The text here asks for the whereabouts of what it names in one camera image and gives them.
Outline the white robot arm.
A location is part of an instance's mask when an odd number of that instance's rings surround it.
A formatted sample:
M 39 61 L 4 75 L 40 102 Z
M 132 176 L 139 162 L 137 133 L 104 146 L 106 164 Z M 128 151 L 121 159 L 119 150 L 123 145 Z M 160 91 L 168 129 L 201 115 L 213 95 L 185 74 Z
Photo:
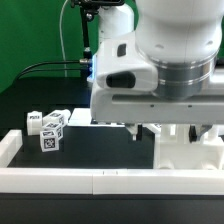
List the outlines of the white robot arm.
M 187 124 L 195 142 L 224 124 L 224 90 L 211 83 L 224 0 L 136 0 L 128 34 L 93 59 L 91 116 L 98 122 Z

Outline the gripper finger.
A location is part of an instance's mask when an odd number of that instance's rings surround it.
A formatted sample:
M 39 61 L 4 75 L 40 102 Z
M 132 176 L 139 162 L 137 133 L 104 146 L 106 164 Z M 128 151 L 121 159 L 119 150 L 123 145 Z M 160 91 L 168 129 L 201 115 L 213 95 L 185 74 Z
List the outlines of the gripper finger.
M 191 125 L 189 128 L 189 141 L 197 142 L 212 128 L 211 125 Z
M 133 141 L 140 141 L 142 139 L 142 125 L 141 124 L 126 124 L 125 128 L 130 133 Z

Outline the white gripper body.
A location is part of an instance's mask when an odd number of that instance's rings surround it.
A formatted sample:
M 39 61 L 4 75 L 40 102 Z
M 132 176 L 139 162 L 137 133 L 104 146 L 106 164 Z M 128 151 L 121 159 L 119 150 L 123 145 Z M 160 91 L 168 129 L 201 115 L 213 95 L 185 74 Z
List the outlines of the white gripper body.
M 147 58 L 132 41 L 106 41 L 93 58 L 91 116 L 125 124 L 224 124 L 224 74 L 210 56 L 191 63 Z

